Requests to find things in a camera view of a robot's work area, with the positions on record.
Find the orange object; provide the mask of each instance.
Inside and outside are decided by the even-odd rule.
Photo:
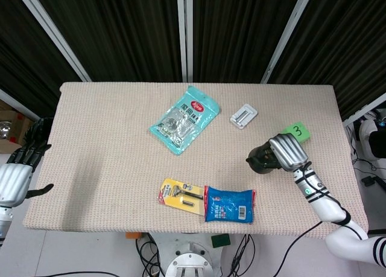
[[[142,233],[138,233],[138,232],[126,232],[125,234],[126,236],[126,239],[139,239],[141,236],[142,236]]]

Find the blue plastic bag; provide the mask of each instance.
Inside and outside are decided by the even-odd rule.
[[[220,191],[205,186],[204,208],[205,221],[253,222],[255,190]]]
[[[219,105],[211,97],[189,86],[181,99],[150,127],[173,153],[181,154],[217,116]]]

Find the cardboard box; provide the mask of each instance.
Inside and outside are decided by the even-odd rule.
[[[11,122],[7,139],[0,139],[0,153],[13,153],[25,144],[24,134],[32,125],[32,121],[16,111],[0,111],[0,122]]]
[[[6,102],[0,100],[0,110],[12,110],[12,107],[9,106]]]

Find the white plastic clip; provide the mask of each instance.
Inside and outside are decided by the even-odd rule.
[[[229,120],[237,128],[243,129],[257,114],[258,111],[255,108],[249,104],[244,104]]]

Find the yellow razor package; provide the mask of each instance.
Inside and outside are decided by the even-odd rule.
[[[166,206],[205,215],[204,189],[199,186],[165,179],[161,185],[158,201]]]

